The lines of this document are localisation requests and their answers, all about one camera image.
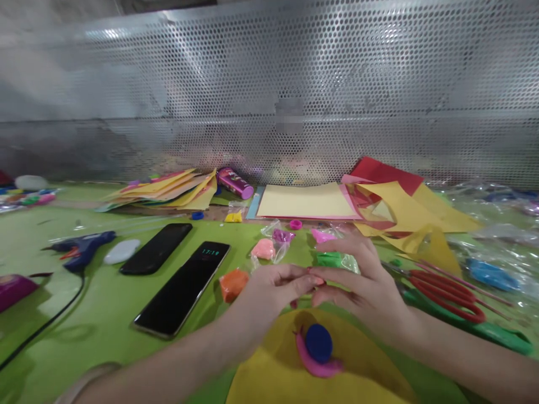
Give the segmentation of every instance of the black cable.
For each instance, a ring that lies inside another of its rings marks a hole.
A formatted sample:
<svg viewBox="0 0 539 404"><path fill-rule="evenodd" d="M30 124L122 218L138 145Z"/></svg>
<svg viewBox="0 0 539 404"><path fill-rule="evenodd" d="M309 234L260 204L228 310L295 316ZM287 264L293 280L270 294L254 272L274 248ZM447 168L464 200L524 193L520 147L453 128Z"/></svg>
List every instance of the black cable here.
<svg viewBox="0 0 539 404"><path fill-rule="evenodd" d="M80 275L80 288L79 288L79 291L76 293L76 295L73 297L73 299L70 300L70 302L68 304L66 304L62 310L60 310L58 313L56 313L54 315L53 318L51 318L50 320L48 320L45 324L43 324L35 333L33 333L30 337L28 337L26 340L24 340L24 342L19 345L17 347L17 349L15 349L7 358L4 362L2 362L2 364L0 365L0 371L4 370L4 368L10 364L10 362L15 359L15 357L20 354L24 348L26 348L26 346L32 342L34 340L35 337L37 337L38 335L40 335L49 325L51 325L52 323L54 323L54 321L60 317L62 315L62 313L64 311L66 311L69 306L71 306L73 304L73 302L75 300L77 300L77 297L80 296L81 292L83 291L84 289L84 283L86 281L85 279L86 277L84 276L84 273L82 273Z"/></svg>

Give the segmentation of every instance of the smartphone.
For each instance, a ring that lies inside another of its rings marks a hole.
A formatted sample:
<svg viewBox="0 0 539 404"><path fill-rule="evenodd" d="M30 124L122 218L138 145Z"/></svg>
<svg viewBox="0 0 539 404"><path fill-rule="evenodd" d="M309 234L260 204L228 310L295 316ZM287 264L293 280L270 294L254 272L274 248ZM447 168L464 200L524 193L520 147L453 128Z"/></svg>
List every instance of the smartphone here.
<svg viewBox="0 0 539 404"><path fill-rule="evenodd" d="M192 228L190 223L167 224L122 265L120 273L150 275L157 272Z"/></svg>
<svg viewBox="0 0 539 404"><path fill-rule="evenodd" d="M172 339L230 250L228 244L204 241L133 321L133 327Z"/></svg>

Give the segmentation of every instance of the scissor handle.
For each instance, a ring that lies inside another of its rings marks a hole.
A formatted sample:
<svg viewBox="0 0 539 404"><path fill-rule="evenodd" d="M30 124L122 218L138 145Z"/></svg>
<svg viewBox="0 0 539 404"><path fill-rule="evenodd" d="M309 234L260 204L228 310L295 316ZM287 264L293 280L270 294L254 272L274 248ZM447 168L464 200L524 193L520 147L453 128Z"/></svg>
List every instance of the scissor handle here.
<svg viewBox="0 0 539 404"><path fill-rule="evenodd" d="M486 318L483 311L474 303L476 296L464 286L440 275L420 270L410 271L410 283L434 303L442 306L453 314L475 324L484 323ZM473 314L447 303L453 302L470 310Z"/></svg>

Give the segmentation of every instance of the hot glue gun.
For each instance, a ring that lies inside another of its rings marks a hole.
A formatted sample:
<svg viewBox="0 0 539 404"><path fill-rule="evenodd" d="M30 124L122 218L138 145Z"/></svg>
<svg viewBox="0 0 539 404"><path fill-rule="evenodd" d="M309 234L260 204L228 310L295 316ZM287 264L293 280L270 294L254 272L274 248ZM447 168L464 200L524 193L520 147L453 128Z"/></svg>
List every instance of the hot glue gun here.
<svg viewBox="0 0 539 404"><path fill-rule="evenodd" d="M45 247L42 250L53 250L59 253L70 251L67 256L71 256L72 258L63 267L69 272L80 274L92 261L97 249L103 244L110 243L115 238L116 232L107 231L82 237L68 238L67 240L54 243L50 247Z"/></svg>

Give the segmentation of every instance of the hand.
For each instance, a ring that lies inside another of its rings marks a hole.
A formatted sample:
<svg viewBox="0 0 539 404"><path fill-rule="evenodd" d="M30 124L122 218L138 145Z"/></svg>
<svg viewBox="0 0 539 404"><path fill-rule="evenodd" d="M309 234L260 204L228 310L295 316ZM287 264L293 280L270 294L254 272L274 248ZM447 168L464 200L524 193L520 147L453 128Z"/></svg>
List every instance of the hand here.
<svg viewBox="0 0 539 404"><path fill-rule="evenodd" d="M252 354L281 311L320 284L324 281L297 265L261 266L219 318L220 332L233 333L238 348Z"/></svg>
<svg viewBox="0 0 539 404"><path fill-rule="evenodd" d="M322 286L312 297L313 306L333 302L355 315L386 343L396 346L403 339L414 339L418 320L395 285L393 277L382 267L372 241L362 235L330 240L316 247L320 253L338 251L355 257L361 269L357 275L346 269L314 267L309 273L338 283L350 292L335 286Z"/></svg>

